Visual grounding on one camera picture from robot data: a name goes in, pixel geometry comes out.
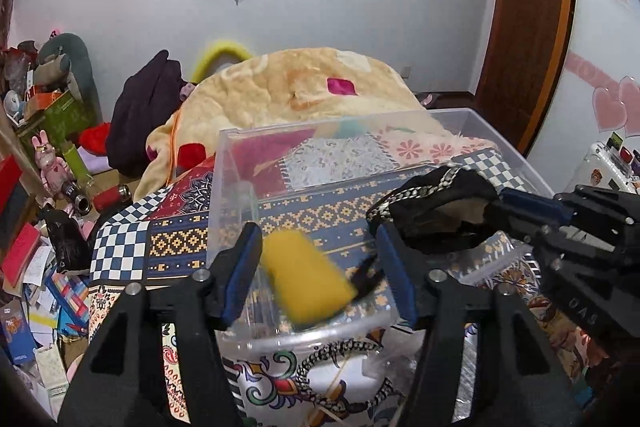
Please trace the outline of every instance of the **beige blanket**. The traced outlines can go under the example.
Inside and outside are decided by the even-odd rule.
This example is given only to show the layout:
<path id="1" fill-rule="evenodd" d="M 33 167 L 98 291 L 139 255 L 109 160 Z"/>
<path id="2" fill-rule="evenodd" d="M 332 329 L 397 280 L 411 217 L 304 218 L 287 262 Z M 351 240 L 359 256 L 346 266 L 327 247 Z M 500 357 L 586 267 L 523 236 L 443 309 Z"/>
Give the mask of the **beige blanket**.
<path id="1" fill-rule="evenodd" d="M 340 94 L 335 94 L 336 85 Z M 400 75 L 373 58 L 331 48 L 255 57 L 203 80 L 167 123 L 148 136 L 147 148 L 158 156 L 146 168 L 134 199 L 174 181 L 181 145 L 202 143 L 211 156 L 221 129 L 421 108 Z M 448 134 L 433 119 L 432 124 L 423 131 Z"/>

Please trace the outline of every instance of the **pink rabbit figurine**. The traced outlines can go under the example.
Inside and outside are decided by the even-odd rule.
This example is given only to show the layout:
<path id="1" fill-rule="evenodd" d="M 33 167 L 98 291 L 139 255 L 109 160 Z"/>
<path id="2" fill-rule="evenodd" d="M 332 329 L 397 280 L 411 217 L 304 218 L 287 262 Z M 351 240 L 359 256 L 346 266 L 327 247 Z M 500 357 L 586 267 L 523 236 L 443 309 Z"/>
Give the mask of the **pink rabbit figurine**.
<path id="1" fill-rule="evenodd" d="M 46 131 L 40 131 L 40 139 L 33 136 L 31 143 L 36 150 L 36 165 L 40 168 L 40 179 L 44 189 L 55 199 L 64 199 L 62 185 L 74 179 L 71 169 L 62 158 L 56 156 L 56 149 L 49 143 Z"/>

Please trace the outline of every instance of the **green tube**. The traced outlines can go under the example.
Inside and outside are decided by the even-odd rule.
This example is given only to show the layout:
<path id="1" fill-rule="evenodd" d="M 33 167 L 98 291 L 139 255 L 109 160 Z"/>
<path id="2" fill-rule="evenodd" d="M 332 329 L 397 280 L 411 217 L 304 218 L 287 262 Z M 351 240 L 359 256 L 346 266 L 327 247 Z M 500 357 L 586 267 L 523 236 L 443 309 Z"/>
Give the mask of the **green tube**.
<path id="1" fill-rule="evenodd" d="M 67 141 L 62 144 L 61 149 L 62 155 L 65 157 L 65 161 L 76 177 L 76 180 L 80 181 L 87 176 L 91 177 L 75 145 Z"/>

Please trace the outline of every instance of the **wooden door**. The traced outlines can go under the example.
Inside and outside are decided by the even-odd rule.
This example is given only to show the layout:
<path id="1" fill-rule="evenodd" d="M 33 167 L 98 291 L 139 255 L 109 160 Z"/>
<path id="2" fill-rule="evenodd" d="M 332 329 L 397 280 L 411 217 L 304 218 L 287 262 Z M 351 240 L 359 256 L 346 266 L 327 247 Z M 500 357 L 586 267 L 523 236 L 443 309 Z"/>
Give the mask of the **wooden door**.
<path id="1" fill-rule="evenodd" d="M 476 93 L 482 116 L 512 145 L 532 145 L 558 82 L 573 0 L 496 0 Z"/>

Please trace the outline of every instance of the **door frame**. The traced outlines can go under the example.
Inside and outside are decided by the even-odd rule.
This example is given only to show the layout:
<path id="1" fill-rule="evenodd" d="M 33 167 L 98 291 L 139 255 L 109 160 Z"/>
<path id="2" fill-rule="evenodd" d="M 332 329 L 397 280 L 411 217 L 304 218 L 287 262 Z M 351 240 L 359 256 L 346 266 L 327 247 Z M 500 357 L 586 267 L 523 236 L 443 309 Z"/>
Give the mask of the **door frame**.
<path id="1" fill-rule="evenodd" d="M 486 54 L 484 56 L 484 65 L 482 65 L 478 89 L 476 90 L 477 100 L 481 99 L 482 90 L 489 81 L 489 64 L 487 58 L 491 57 L 495 53 L 497 46 L 500 22 L 502 20 L 502 5 L 502 0 L 495 0 L 494 17 L 492 19 L 489 41 L 487 44 Z M 566 57 L 566 52 L 569 47 L 569 38 L 571 36 L 571 29 L 574 23 L 574 10 L 575 0 L 561 0 L 558 28 L 556 30 L 549 65 L 546 68 L 545 79 L 543 81 L 542 88 L 540 89 L 538 100 L 536 101 L 536 106 L 533 110 L 529 123 L 516 146 L 518 151 L 524 156 L 529 153 L 533 146 L 533 142 L 542 127 L 546 112 L 551 105 L 553 95 L 556 91 L 556 87 L 558 86 L 560 74 L 562 73 L 562 66 L 564 65 L 564 58 Z"/>

